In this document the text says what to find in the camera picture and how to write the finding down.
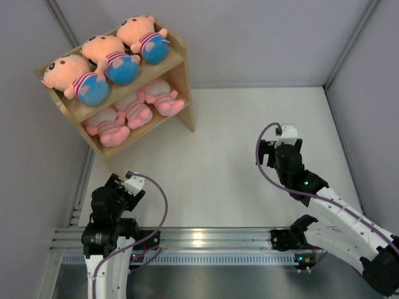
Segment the pink striped plush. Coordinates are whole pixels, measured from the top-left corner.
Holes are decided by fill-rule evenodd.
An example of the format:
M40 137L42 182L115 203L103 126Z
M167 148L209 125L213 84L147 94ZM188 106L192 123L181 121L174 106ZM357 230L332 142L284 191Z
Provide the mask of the pink striped plush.
M153 112L145 104L144 95L140 91L132 92L113 105L117 115L126 119L127 126L131 130L146 125L153 118Z
M90 136L98 136L100 143L108 148L121 145L130 134L125 118L110 107L86 119L83 126Z
M141 99L152 104L162 116L173 116L182 111L185 101L177 99L178 92L162 78L156 78L139 89Z

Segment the boy plush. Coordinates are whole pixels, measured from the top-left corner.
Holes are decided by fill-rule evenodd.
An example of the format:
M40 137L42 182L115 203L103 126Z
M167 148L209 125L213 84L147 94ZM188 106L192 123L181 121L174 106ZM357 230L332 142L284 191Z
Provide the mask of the boy plush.
M68 100L76 98L88 106L101 104L109 91L104 70L92 70L84 57L75 54L51 62L41 83L49 89L62 92Z
M138 75L140 56L126 53L123 42L116 36L90 37L81 48L82 55L104 71L113 83L127 85Z
M119 27L117 37L149 64L159 64L169 53L168 30L155 29L153 16L134 16Z

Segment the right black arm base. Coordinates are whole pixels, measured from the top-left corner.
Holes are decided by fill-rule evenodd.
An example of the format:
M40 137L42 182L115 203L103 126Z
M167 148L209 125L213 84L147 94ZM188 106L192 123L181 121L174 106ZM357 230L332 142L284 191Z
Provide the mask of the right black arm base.
M274 250L285 252L288 250L311 249L303 231L292 229L271 230L271 245Z

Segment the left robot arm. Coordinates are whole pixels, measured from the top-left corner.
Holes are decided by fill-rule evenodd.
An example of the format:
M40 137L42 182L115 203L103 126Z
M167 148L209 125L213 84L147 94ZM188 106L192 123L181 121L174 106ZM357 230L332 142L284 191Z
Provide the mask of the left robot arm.
M91 193L92 212L81 236L87 268L88 298L126 298L130 249L141 241L138 223L122 214L132 211L145 195L145 179L111 174Z

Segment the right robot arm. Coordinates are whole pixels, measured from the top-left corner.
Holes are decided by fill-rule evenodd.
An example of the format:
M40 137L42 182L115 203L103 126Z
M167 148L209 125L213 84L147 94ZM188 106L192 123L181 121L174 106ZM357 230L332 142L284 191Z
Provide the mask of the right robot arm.
M312 211L283 230L272 230L279 251L316 247L354 268L377 293L398 294L398 236L379 227L347 204L302 162L301 139L258 140L256 165L276 171L274 186Z

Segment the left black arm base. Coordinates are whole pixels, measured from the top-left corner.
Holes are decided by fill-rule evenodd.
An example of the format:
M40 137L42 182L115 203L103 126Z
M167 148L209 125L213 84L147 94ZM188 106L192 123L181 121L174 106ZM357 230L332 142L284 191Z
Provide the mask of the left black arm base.
M153 230L147 230L147 229L140 229L138 231L137 237L138 240L142 240L147 238L148 235L150 235L153 232ZM147 250L149 248L158 246L160 244L160 237L161 237L161 232L158 231L156 234L154 234L151 238L147 238L144 242L141 244L138 244L133 247L133 250Z

